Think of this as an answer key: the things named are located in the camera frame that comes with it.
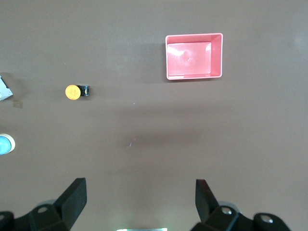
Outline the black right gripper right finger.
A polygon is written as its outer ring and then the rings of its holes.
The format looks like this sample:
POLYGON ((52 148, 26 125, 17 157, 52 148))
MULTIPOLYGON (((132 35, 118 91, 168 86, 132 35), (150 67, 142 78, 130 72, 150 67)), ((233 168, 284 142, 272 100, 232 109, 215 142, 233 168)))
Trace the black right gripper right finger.
POLYGON ((195 205, 200 222, 193 231, 289 231, 286 223, 274 214, 257 213, 245 217, 229 205, 220 205, 206 180, 196 180, 195 205))

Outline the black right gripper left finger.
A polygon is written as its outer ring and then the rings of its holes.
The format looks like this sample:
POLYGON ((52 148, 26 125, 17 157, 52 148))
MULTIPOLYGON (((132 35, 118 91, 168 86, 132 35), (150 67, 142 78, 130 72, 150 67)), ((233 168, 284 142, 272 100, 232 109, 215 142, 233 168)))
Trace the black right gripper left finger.
POLYGON ((85 178, 75 179, 54 201, 40 204, 15 218, 13 212, 1 211, 2 231, 69 231, 87 203, 85 178))

